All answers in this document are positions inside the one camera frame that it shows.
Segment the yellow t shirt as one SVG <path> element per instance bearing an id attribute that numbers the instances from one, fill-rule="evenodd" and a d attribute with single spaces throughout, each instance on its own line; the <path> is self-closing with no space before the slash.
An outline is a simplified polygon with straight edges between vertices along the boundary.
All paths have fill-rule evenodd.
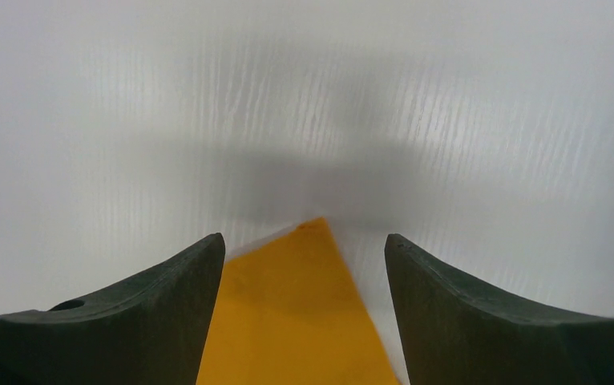
<path id="1" fill-rule="evenodd" d="M 225 264 L 197 381 L 398 381 L 325 219 Z"/>

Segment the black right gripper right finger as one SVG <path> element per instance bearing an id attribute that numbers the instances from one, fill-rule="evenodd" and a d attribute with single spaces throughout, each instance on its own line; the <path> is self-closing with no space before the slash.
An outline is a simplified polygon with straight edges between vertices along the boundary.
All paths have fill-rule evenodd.
<path id="1" fill-rule="evenodd" d="M 509 293 L 399 234 L 385 260 L 412 384 L 614 384 L 614 318 Z"/>

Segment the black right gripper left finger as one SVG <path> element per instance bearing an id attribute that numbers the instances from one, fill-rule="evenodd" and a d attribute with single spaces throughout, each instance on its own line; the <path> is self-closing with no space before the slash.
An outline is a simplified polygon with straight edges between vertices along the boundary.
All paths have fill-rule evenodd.
<path id="1" fill-rule="evenodd" d="M 0 384 L 194 384 L 225 244 L 177 255 L 53 308 L 0 315 Z"/>

